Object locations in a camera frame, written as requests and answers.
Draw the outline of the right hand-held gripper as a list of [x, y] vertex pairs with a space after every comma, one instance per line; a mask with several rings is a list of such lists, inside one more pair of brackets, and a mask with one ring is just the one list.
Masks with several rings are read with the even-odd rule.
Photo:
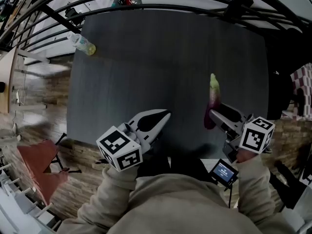
[[275, 124], [262, 118], [245, 120], [245, 115], [238, 109], [227, 104], [220, 104], [218, 109], [209, 111], [210, 119], [225, 131], [227, 138], [223, 152], [227, 159], [233, 163], [239, 149], [245, 149], [256, 154], [270, 154], [269, 143], [272, 139]]

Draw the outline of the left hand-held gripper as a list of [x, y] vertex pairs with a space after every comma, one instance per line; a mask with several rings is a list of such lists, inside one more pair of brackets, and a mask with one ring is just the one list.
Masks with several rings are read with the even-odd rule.
[[161, 138], [170, 117], [171, 112], [166, 109], [140, 112], [128, 123], [107, 130], [97, 140], [99, 150], [118, 172], [139, 165], [143, 154]]

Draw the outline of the purple and green eggplant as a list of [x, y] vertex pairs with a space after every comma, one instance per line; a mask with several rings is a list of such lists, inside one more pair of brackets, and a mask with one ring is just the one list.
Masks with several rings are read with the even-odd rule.
[[210, 90], [209, 90], [209, 102], [206, 107], [204, 116], [204, 126], [206, 129], [211, 130], [215, 127], [215, 122], [211, 119], [209, 113], [210, 110], [218, 110], [221, 104], [221, 95], [219, 82], [216, 79], [215, 74], [211, 73], [210, 76]]

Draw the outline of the person's left forearm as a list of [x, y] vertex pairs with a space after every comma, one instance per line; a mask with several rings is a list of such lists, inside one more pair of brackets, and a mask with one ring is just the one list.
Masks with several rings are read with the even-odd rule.
[[138, 167], [118, 172], [113, 167], [102, 171], [103, 181], [90, 202], [78, 210], [78, 220], [105, 232], [115, 225], [127, 210], [130, 193], [135, 189]]

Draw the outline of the person's right forearm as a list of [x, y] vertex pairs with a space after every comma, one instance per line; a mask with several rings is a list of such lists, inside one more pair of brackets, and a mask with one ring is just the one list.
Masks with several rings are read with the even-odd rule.
[[275, 209], [271, 197], [270, 171], [256, 153], [239, 150], [237, 155], [239, 211], [254, 223], [270, 217]]

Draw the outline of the dark grey table top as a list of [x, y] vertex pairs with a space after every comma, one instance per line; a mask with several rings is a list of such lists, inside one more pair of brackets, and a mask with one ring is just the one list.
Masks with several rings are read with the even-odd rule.
[[87, 17], [82, 35], [97, 50], [76, 51], [67, 103], [69, 138], [95, 144], [110, 127], [152, 109], [171, 111], [154, 149], [222, 158], [225, 134], [206, 130], [210, 75], [221, 100], [266, 117], [269, 82], [264, 38], [219, 19], [168, 10]]

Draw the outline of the person's dark trousers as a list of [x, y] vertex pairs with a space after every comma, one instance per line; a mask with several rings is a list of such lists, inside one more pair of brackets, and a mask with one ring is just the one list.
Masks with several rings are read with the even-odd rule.
[[203, 162], [192, 157], [174, 156], [171, 163], [167, 156], [153, 156], [143, 161], [137, 170], [137, 178], [157, 176], [161, 174], [180, 174], [193, 177], [197, 180], [217, 185]]

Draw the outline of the small black screen device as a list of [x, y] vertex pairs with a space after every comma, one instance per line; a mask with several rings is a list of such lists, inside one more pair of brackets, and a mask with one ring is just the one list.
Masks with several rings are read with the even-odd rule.
[[231, 186], [237, 179], [238, 171], [220, 159], [209, 172], [212, 178], [225, 187]]

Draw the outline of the black office chair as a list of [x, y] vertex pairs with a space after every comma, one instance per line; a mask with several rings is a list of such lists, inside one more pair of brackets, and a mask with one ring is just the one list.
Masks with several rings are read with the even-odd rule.
[[289, 28], [281, 32], [277, 40], [266, 40], [269, 75], [269, 100], [267, 119], [280, 119], [288, 108], [293, 94], [291, 74], [297, 66], [295, 56], [296, 37], [301, 33]]

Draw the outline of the person's beige sweatshirt torso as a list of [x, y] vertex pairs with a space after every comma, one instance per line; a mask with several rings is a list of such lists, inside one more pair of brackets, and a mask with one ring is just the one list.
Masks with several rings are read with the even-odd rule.
[[254, 223], [227, 207], [217, 185], [180, 174], [136, 179], [127, 210], [108, 231], [67, 219], [57, 234], [295, 234], [283, 216]]

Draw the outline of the table with checkered cloth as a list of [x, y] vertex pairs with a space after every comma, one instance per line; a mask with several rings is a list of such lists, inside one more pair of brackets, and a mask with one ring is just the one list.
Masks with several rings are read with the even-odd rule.
[[293, 95], [282, 118], [312, 121], [312, 63], [307, 63], [291, 74]]

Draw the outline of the black folding stand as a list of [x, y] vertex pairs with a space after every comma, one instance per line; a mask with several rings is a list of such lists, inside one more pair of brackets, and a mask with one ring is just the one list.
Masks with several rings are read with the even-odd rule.
[[[67, 134], [66, 134], [66, 133], [63, 133], [63, 134], [61, 135], [61, 137], [58, 139], [58, 141], [55, 143], [55, 145], [58, 147], [58, 145], [60, 144], [60, 142], [61, 142], [65, 137], [67, 137]], [[70, 174], [70, 173], [80, 173], [80, 174], [82, 173], [81, 170], [75, 170], [75, 171], [74, 171], [74, 170], [70, 170], [70, 168], [64, 168], [63, 165], [62, 165], [62, 163], [61, 163], [61, 160], [60, 160], [58, 154], [55, 155], [54, 159], [51, 161], [51, 164], [52, 164], [52, 163], [57, 163], [57, 164], [59, 165], [59, 167], [61, 168], [60, 173], [61, 173], [61, 172], [68, 172], [69, 174]]]

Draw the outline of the salmon pink cloth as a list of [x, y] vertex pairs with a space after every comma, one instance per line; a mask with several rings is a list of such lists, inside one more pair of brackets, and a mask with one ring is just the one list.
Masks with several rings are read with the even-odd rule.
[[68, 180], [68, 172], [46, 172], [58, 154], [58, 147], [48, 139], [30, 146], [18, 146], [17, 149], [38, 194], [44, 204], [49, 205], [58, 186]]

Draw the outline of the light wooden desk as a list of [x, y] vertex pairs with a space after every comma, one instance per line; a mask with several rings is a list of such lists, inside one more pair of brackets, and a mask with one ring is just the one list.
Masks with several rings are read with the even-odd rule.
[[8, 114], [12, 91], [12, 77], [17, 61], [17, 48], [14, 47], [0, 60], [0, 113]]

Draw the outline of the white rack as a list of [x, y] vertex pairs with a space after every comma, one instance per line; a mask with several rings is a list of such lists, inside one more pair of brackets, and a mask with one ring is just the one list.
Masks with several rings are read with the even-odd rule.
[[21, 190], [20, 179], [6, 173], [11, 166], [0, 165], [0, 234], [56, 234], [62, 221], [48, 212], [53, 204], [33, 202], [27, 195], [33, 190]]

